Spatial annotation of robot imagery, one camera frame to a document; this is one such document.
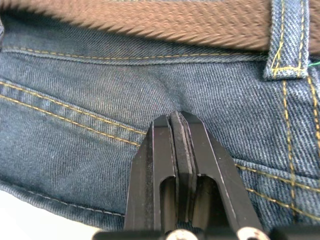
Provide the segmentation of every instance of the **white background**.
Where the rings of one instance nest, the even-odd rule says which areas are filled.
[[[98,230],[34,207],[0,190],[1,240],[91,240]]]

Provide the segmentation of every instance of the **blue denim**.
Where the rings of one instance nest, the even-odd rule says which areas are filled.
[[[131,160],[150,122],[186,111],[233,157],[267,231],[320,223],[320,65],[303,79],[283,71],[290,80],[266,81],[273,49],[135,38],[23,12],[1,19],[1,190],[120,230]],[[287,63],[297,61],[284,49]]]

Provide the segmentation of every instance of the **jeans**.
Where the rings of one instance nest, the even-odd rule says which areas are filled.
[[[319,224],[320,65],[308,53],[308,1],[273,4],[269,53],[2,13],[0,189],[120,230],[150,122],[186,111],[233,157],[267,231]]]

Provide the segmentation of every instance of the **brown belt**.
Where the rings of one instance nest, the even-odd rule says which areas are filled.
[[[77,26],[213,47],[267,51],[271,0],[2,0]],[[320,0],[309,0],[309,52],[320,54]]]

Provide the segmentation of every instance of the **metal screw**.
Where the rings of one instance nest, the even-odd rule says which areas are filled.
[[[177,229],[171,232],[165,240],[198,240],[198,238],[188,230]]]
[[[270,240],[263,231],[250,226],[240,228],[236,235],[239,240]]]

